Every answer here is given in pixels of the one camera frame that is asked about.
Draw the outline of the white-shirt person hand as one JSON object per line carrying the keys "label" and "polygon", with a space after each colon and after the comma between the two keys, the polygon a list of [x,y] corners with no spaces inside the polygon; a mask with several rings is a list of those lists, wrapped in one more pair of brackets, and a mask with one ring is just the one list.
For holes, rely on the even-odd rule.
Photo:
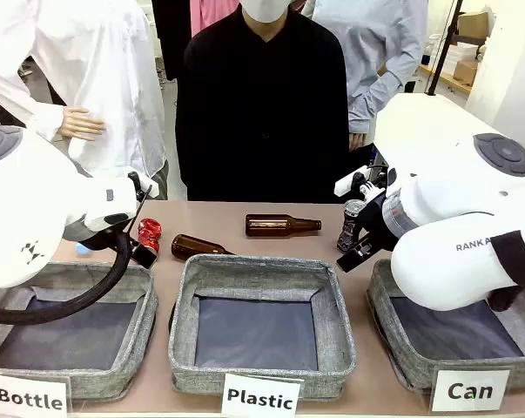
{"label": "white-shirt person hand", "polygon": [[63,108],[63,122],[57,131],[61,137],[93,141],[104,131],[104,121],[92,118],[87,109],[69,106]]}

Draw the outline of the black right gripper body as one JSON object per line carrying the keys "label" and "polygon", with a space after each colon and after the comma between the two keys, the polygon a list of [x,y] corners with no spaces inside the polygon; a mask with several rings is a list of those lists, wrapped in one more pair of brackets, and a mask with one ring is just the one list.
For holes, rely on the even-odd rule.
{"label": "black right gripper body", "polygon": [[358,223],[367,232],[355,245],[359,261],[366,261],[381,250],[392,252],[399,240],[388,229],[383,218],[382,206],[385,199],[385,193],[381,192],[367,202],[357,216]]}

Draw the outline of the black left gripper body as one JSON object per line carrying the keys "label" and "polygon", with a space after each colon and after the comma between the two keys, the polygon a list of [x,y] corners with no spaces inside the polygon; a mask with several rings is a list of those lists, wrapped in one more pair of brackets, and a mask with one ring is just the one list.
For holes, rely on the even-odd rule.
{"label": "black left gripper body", "polygon": [[140,244],[138,241],[131,242],[131,260],[145,269],[150,269],[158,258],[158,252]]}

